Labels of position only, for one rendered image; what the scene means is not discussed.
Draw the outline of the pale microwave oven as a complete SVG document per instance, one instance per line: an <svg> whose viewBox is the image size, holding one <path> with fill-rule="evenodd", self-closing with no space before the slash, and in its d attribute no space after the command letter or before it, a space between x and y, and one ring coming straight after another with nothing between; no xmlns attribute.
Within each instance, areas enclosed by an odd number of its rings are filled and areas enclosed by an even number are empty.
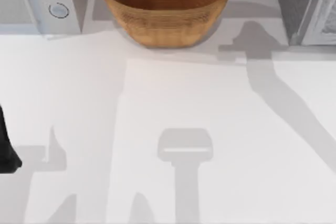
<svg viewBox="0 0 336 224"><path fill-rule="evenodd" d="M69 15L50 15L50 4L62 3ZM0 0L0 35L76 35L82 32L88 0Z"/></svg>

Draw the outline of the brown woven basket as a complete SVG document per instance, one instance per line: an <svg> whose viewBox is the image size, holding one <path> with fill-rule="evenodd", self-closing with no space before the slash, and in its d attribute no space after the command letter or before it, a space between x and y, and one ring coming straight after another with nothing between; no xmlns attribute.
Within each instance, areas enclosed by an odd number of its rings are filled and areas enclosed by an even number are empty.
<svg viewBox="0 0 336 224"><path fill-rule="evenodd" d="M150 48L183 48L201 41L228 0L105 0L117 23Z"/></svg>

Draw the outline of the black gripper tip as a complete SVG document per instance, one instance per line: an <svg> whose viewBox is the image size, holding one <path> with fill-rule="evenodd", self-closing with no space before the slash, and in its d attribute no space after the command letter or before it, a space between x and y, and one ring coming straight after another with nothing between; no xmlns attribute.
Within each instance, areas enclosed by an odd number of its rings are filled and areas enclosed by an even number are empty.
<svg viewBox="0 0 336 224"><path fill-rule="evenodd" d="M15 173L22 164L9 140L3 109L0 106L0 174Z"/></svg>

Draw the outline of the round silver microwave knob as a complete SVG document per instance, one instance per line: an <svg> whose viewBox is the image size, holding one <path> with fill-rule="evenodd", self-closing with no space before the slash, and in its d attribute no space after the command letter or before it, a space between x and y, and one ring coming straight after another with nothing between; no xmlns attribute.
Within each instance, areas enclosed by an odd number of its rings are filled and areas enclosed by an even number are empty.
<svg viewBox="0 0 336 224"><path fill-rule="evenodd" d="M69 15L68 7L62 3L50 4L48 10L51 16L58 19L64 19Z"/></svg>

